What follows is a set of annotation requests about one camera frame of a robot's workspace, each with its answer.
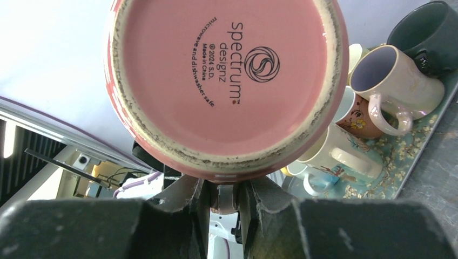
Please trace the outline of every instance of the circular black logo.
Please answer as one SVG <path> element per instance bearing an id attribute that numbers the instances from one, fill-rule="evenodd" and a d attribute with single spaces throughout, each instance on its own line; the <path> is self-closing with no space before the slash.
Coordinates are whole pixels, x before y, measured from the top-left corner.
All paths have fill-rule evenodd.
<path id="1" fill-rule="evenodd" d="M 245 58 L 245 72 L 251 80 L 265 83 L 280 71 L 278 55 L 269 47 L 255 47 Z"/>

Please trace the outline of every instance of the dark green mug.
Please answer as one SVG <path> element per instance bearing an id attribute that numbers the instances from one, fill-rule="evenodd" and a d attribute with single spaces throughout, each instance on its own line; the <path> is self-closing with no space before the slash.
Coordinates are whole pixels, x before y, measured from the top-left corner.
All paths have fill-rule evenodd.
<path id="1" fill-rule="evenodd" d="M 458 68 L 458 13 L 446 2 L 424 4 L 402 19 L 388 37 L 427 76 Z"/>

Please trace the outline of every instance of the ceramic cup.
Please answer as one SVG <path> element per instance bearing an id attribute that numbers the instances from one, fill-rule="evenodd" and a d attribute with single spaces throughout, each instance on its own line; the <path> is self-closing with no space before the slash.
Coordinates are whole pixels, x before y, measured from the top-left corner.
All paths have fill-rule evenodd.
<path id="1" fill-rule="evenodd" d="M 333 122 L 358 138 L 379 138 L 383 132 L 371 121 L 368 105 L 366 99 L 347 86 Z"/>
<path id="2" fill-rule="evenodd" d="M 367 55 L 367 53 L 369 53 L 369 50 L 358 43 L 352 44 L 348 47 L 349 64 L 347 85 L 350 84 L 350 76 L 353 73 L 353 69 L 356 67 L 358 61 Z"/>
<path id="3" fill-rule="evenodd" d="M 382 172 L 380 154 L 336 124 L 297 161 L 357 185 L 373 182 Z"/>
<path id="4" fill-rule="evenodd" d="M 420 6 L 393 29 L 387 43 L 414 59 L 418 69 L 439 76 L 458 68 L 458 13 L 446 2 Z"/>
<path id="5" fill-rule="evenodd" d="M 339 107 L 348 38 L 337 0 L 114 0 L 111 9 L 111 103 L 135 141 L 177 171 L 227 184 L 277 171 Z"/>
<path id="6" fill-rule="evenodd" d="M 311 196 L 318 196 L 330 190 L 338 181 L 337 176 L 324 173 L 297 161 L 286 166 L 289 175 L 304 180 L 304 189 Z"/>
<path id="7" fill-rule="evenodd" d="M 356 94 L 369 100 L 369 116 L 380 130 L 389 135 L 404 135 L 413 120 L 432 112 L 444 96 L 444 85 L 422 74 L 414 61 L 396 47 L 377 47 L 362 58 L 350 78 Z M 398 128 L 383 117 L 384 110 L 396 117 Z"/>

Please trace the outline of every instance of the floral tray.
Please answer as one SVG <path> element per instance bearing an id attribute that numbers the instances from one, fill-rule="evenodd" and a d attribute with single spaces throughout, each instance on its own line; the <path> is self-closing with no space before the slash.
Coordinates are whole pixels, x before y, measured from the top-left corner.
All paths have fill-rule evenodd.
<path id="1" fill-rule="evenodd" d="M 317 198 L 395 199 L 458 89 L 458 71 L 440 79 L 446 88 L 442 103 L 431 114 L 415 121 L 410 134 L 398 137 L 384 134 L 380 139 L 367 142 L 384 159 L 383 171 L 377 180 L 367 186 L 340 180 L 329 192 Z M 301 179 L 287 178 L 282 187 L 297 197 L 311 198 Z"/>

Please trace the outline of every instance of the white mug handle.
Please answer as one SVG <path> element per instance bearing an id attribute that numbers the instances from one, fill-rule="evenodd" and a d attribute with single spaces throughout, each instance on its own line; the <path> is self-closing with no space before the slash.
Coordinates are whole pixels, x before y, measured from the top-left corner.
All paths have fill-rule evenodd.
<path id="1" fill-rule="evenodd" d="M 305 189 L 305 191 L 306 191 L 308 194 L 310 194 L 311 196 L 318 196 L 318 195 L 320 195 L 320 194 L 322 194 L 322 193 L 325 193 L 325 192 L 327 192 L 331 187 L 334 186 L 334 183 L 328 182 L 322 190 L 317 191 L 317 190 L 315 190 L 315 189 L 312 187 L 312 185 L 310 184 L 310 176 L 311 176 L 311 175 L 312 175 L 311 173 L 305 173 L 305 174 L 304 174 L 304 189 Z"/>
<path id="2" fill-rule="evenodd" d="M 402 136 L 407 134 L 412 129 L 412 114 L 400 107 L 400 110 L 396 113 L 396 118 L 399 121 L 398 128 L 391 126 L 383 117 L 382 110 L 380 108 L 383 102 L 381 94 L 373 94 L 369 100 L 369 117 L 374 125 L 386 134 L 392 136 Z"/>
<path id="3" fill-rule="evenodd" d="M 342 163 L 360 173 L 367 173 L 371 169 L 371 165 L 368 162 L 338 147 L 335 147 L 331 150 L 331 157 L 337 160 L 339 163 Z"/>

